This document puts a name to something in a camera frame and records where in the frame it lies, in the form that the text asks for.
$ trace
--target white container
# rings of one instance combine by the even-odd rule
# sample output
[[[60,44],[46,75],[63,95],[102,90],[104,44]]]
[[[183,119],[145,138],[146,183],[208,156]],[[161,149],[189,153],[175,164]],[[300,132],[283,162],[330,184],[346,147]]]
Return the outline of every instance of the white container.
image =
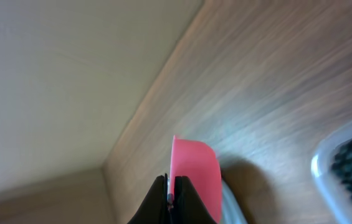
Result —
[[[339,147],[352,139],[352,121],[322,140],[312,159],[314,181],[340,224],[352,224],[350,193],[331,173],[333,157]]]

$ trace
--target wooden table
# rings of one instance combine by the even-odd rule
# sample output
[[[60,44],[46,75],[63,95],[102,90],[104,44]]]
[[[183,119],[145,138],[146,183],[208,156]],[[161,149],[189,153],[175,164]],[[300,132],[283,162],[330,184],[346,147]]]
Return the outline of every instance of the wooden table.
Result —
[[[206,1],[104,165],[117,223],[174,134],[216,151],[249,223],[335,223],[310,161],[351,119],[352,1]]]

